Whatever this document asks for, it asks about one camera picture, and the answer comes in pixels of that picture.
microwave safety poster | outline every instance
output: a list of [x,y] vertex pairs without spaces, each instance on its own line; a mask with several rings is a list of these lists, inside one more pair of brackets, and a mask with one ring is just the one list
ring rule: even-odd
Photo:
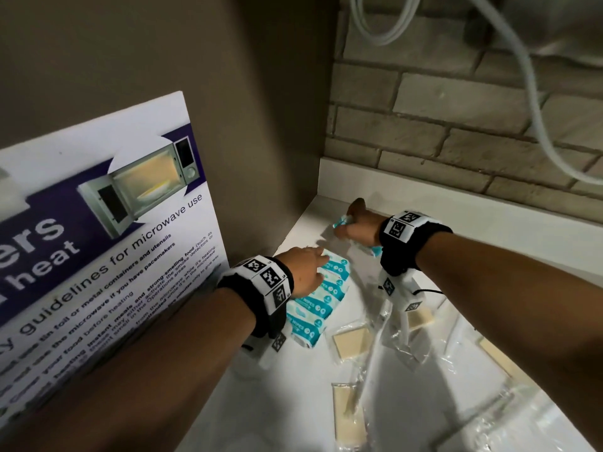
[[0,150],[0,427],[227,265],[182,92]]

brick wall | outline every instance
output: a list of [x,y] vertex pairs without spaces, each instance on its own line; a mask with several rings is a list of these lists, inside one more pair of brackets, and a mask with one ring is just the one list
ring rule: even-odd
[[[402,0],[366,0],[384,31]],[[465,0],[423,0],[394,43],[369,45],[341,0],[326,157],[603,223],[603,187],[561,173],[536,144],[512,55],[463,43]],[[603,176],[603,70],[536,58],[550,136]]]

gray wall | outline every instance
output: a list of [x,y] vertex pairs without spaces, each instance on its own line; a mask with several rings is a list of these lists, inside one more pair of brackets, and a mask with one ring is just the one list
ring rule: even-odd
[[0,0],[0,148],[183,90],[230,261],[316,194],[336,0]]

